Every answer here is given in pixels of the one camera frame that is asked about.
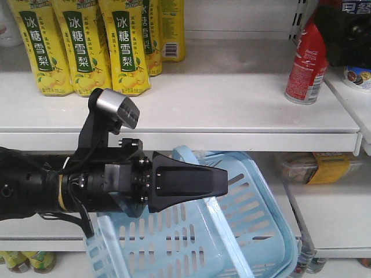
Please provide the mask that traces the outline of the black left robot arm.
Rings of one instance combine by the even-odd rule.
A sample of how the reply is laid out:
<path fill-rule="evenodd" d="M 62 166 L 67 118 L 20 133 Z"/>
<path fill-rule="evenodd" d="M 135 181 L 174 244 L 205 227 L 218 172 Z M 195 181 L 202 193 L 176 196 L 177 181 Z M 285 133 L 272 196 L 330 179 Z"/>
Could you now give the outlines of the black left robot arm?
<path fill-rule="evenodd" d="M 1 152 L 1 218 L 45 213 L 113 213 L 141 216 L 228 191 L 225 170 L 181 162 L 154 152 L 140 140 L 95 151 L 80 148 L 68 157 Z"/>

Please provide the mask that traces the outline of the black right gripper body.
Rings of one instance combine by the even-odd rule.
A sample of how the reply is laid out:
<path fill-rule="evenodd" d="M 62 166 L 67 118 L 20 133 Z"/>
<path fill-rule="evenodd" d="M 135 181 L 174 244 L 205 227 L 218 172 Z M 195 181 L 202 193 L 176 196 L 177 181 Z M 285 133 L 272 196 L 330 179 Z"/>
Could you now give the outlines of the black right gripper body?
<path fill-rule="evenodd" d="M 332 66 L 370 68 L 370 1 L 320 1 L 315 25 Z"/>

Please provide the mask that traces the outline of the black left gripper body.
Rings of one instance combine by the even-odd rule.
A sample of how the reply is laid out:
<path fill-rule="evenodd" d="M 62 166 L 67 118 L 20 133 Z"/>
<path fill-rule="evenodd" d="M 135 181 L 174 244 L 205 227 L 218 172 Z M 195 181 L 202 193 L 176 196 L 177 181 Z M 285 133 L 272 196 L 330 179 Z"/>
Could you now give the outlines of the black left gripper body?
<path fill-rule="evenodd" d="M 151 166 L 139 139 L 124 138 L 120 147 L 97 149 L 86 168 L 87 210 L 141 216 L 147 205 Z"/>

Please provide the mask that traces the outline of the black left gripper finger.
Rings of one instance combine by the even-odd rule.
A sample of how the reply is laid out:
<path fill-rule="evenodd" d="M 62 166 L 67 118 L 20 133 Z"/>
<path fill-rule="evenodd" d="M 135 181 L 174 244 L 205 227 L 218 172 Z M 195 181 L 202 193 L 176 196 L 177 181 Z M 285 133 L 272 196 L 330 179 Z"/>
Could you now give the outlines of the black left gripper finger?
<path fill-rule="evenodd" d="M 148 210 L 158 213 L 175 204 L 228 193 L 228 172 L 181 162 L 159 152 L 152 156 Z"/>

